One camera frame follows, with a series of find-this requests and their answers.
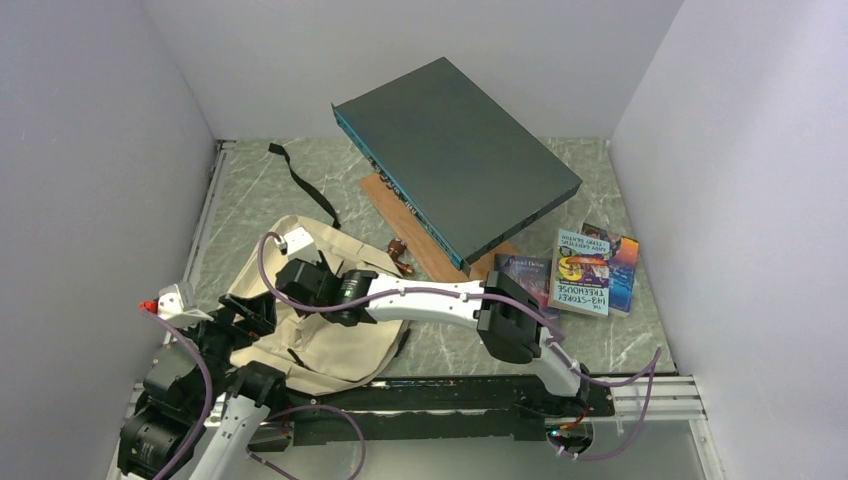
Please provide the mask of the dark purple paperback book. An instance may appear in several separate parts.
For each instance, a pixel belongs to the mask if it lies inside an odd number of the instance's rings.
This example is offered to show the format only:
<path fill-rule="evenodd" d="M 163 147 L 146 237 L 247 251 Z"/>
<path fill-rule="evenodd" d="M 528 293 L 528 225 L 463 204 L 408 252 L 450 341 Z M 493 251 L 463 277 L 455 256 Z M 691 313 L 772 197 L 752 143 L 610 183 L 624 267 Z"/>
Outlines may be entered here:
<path fill-rule="evenodd" d="M 548 305 L 551 276 L 549 259 L 496 254 L 494 271 L 496 281 L 493 285 L 498 294 L 524 302 L 532 298 L 534 309 L 553 327 L 553 332 L 561 336 L 560 313 Z"/>

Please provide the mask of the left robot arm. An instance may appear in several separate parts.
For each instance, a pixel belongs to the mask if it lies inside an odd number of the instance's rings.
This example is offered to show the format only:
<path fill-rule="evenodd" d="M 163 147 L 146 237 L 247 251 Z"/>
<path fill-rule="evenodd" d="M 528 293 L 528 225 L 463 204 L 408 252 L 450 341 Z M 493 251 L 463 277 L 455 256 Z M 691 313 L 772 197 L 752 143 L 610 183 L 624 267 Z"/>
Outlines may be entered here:
<path fill-rule="evenodd" d="M 134 413 L 120 430 L 117 467 L 127 477 L 170 479 L 192 458 L 217 398 L 226 395 L 220 426 L 200 456 L 194 479 L 227 479 L 264 420 L 288 404 L 283 372 L 232 353 L 276 329 L 275 298 L 226 294 L 222 306 L 198 323 L 169 325 L 175 341 L 163 346 L 145 377 Z"/>

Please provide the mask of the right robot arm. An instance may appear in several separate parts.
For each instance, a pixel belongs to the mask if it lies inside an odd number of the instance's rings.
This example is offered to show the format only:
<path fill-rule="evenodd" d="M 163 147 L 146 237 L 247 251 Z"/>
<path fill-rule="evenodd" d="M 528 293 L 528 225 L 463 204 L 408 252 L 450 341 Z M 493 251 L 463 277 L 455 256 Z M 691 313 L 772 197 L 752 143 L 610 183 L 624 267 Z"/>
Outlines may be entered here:
<path fill-rule="evenodd" d="M 491 357 L 527 366 L 560 413 L 574 415 L 589 402 L 581 367 L 562 348 L 558 327 L 531 295 L 499 273 L 465 283 L 412 281 L 370 270 L 338 277 L 324 265 L 294 259 L 274 280 L 266 272 L 260 278 L 298 313 L 317 313 L 345 327 L 407 320 L 473 330 Z"/>

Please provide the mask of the cream canvas backpack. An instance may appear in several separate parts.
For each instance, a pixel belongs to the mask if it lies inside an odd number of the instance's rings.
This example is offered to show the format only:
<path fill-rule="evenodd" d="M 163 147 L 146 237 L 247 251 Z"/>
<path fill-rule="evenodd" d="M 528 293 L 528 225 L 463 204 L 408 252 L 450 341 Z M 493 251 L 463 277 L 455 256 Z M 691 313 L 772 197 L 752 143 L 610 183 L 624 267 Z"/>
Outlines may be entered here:
<path fill-rule="evenodd" d="M 281 217 L 268 229 L 285 235 L 302 228 L 315 240 L 337 273 L 374 270 L 398 277 L 389 255 L 306 216 Z M 252 345 L 233 351 L 236 367 L 257 361 L 282 371 L 289 388 L 312 396 L 349 390 L 374 379 L 402 349 L 410 326 L 404 320 L 345 327 L 319 314 L 300 317 L 288 305 L 275 303 L 275 332 Z"/>

